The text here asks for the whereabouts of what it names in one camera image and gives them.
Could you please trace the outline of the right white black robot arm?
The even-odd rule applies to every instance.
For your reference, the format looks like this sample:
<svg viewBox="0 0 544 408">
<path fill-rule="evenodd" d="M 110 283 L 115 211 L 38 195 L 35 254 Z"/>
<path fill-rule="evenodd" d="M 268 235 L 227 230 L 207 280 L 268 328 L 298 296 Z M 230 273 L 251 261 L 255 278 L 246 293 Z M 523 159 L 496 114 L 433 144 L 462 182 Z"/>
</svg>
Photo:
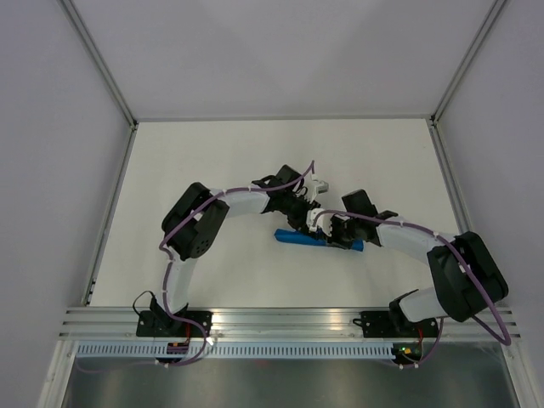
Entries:
<svg viewBox="0 0 544 408">
<path fill-rule="evenodd" d="M 508 295 L 507 282 L 478 234 L 445 234 L 396 212 L 379 212 L 365 190 L 342 200 L 344 211 L 324 210 L 309 216 L 310 229 L 340 247 L 363 241 L 401 252 L 430 271 L 430 287 L 389 303 L 388 326 L 393 333 L 406 336 L 427 319 L 450 317 L 464 322 Z"/>
</svg>

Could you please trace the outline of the blue cloth napkin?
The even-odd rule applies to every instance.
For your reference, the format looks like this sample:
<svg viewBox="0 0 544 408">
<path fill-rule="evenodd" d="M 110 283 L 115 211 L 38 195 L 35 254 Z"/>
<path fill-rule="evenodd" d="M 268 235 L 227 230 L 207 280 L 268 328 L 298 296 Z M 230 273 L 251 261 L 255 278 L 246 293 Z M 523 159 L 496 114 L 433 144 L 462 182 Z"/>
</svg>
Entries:
<svg viewBox="0 0 544 408">
<path fill-rule="evenodd" d="M 274 232 L 274 238 L 278 242 L 301 246 L 335 247 L 356 252 L 363 252 L 365 249 L 365 244 L 362 240 L 355 240 L 348 244 L 335 243 L 330 241 L 328 237 L 322 233 L 318 233 L 317 235 L 305 235 L 296 230 L 277 229 Z"/>
</svg>

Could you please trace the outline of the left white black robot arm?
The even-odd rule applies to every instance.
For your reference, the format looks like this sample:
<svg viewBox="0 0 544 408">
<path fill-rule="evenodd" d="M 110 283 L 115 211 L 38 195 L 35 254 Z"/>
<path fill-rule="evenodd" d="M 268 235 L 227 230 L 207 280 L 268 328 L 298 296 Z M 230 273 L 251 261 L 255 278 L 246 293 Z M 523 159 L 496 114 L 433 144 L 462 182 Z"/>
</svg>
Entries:
<svg viewBox="0 0 544 408">
<path fill-rule="evenodd" d="M 150 302 L 156 327 L 169 337 L 184 330 L 196 261 L 211 248 L 227 218 L 278 212 L 293 229 L 307 232 L 308 214 L 320 207 L 319 193 L 313 165 L 303 173 L 284 165 L 276 174 L 226 190 L 191 184 L 161 222 L 159 250 L 167 255 L 167 267 L 161 292 Z"/>
</svg>

